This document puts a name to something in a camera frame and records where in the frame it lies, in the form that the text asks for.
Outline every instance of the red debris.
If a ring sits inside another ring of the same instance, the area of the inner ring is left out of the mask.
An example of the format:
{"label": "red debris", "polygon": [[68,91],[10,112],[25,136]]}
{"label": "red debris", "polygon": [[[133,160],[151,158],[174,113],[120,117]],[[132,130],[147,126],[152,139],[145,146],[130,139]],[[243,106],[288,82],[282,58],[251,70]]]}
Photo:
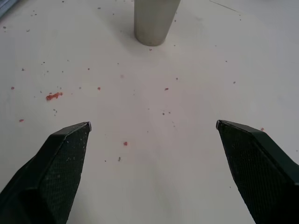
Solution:
{"label": "red debris", "polygon": [[52,99],[54,99],[54,98],[58,98],[59,96],[62,96],[63,95],[63,93],[62,92],[57,92],[57,93],[55,93],[55,94],[53,94],[53,95],[51,95],[51,93],[46,97],[46,100],[47,101],[50,101],[50,100],[52,100]]}

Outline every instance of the red speck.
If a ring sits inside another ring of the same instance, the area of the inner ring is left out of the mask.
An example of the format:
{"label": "red speck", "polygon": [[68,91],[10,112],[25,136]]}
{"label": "red speck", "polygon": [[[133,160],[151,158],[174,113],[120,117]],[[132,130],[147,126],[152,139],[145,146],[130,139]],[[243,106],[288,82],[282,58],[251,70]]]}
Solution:
{"label": "red speck", "polygon": [[52,99],[54,99],[54,98],[57,99],[59,96],[62,96],[62,95],[63,95],[62,92],[57,92],[57,93],[55,93],[54,95],[49,94],[49,95],[46,97],[46,100],[47,100],[47,101],[50,101],[50,100],[52,100]]}

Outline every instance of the textured rubber pad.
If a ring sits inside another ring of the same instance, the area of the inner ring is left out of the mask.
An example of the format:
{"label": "textured rubber pad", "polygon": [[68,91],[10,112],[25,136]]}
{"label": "textured rubber pad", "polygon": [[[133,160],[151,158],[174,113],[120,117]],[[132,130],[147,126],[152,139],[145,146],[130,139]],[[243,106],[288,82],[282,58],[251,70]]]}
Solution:
{"label": "textured rubber pad", "polygon": [[0,223],[65,224],[80,183],[89,122],[50,135],[0,194]]}
{"label": "textured rubber pad", "polygon": [[299,223],[299,168],[264,132],[219,120],[216,125],[238,190],[257,224]]}

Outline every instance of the white surface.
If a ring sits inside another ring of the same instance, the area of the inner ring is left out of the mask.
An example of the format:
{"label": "white surface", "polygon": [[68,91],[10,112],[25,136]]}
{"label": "white surface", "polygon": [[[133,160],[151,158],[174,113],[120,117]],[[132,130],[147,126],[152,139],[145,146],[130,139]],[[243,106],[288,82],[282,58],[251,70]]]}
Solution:
{"label": "white surface", "polygon": [[299,2],[215,2],[239,13],[183,0],[159,47],[134,39],[130,0],[28,0],[1,19],[0,189],[90,121],[69,224],[253,224],[215,124],[263,127],[299,162]]}

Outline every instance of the metal cylinder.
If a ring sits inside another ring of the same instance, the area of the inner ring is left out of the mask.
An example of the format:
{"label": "metal cylinder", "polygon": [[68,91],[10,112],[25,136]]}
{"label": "metal cylinder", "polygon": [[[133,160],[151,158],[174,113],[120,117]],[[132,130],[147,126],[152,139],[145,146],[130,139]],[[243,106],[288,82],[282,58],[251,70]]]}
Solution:
{"label": "metal cylinder", "polygon": [[148,46],[164,42],[180,0],[135,0],[134,34]]}

